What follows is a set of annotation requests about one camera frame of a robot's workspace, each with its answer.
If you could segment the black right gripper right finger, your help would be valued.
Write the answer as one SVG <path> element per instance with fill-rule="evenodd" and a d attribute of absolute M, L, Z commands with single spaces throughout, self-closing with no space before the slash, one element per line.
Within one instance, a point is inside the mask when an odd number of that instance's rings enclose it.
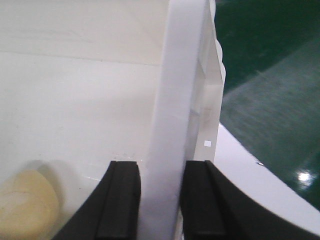
<path fill-rule="evenodd" d="M 186 240 L 318 240 L 236 187 L 210 161 L 185 164 L 180 192 Z"/>

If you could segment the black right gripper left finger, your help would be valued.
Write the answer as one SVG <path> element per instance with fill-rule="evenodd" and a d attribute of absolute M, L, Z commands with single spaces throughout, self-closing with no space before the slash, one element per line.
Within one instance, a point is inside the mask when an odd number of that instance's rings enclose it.
<path fill-rule="evenodd" d="M 135 161 L 111 161 L 90 196 L 55 240 L 135 240 L 141 176 Z"/>

